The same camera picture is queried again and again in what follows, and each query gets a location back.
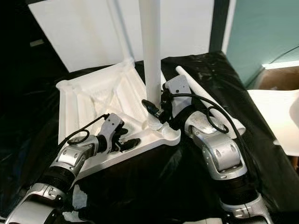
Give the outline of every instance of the black plastic sheet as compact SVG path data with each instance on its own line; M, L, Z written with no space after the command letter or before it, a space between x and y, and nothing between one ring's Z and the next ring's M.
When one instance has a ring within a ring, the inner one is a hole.
M276 223L296 223L286 220L299 212L299 177L282 148L273 144L275 137L225 56L208 53L166 58L162 60L162 71L167 80L177 75L178 65L246 126L243 138L252 155L246 158L256 186L270 212L278 216ZM137 62L135 67L144 80L143 63ZM8 214L19 190L33 183L49 165L43 163L43 158L55 158L52 149L58 134L57 81L43 80L47 84L39 88L34 85L29 95L21 97L15 114L1 117L1 215ZM22 119L18 119L20 108L27 108ZM184 135L175 147L152 149L78 183L88 194L87 208L80 210L80 216L96 223L181 223L219 217L222 212L201 151Z

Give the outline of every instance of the white panel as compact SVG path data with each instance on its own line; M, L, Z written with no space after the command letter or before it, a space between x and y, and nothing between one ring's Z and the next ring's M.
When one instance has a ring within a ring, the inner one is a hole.
M138 0L119 0L135 60L142 60ZM161 57L208 52L214 1L161 0ZM47 0L29 5L69 71L121 62L105 0Z

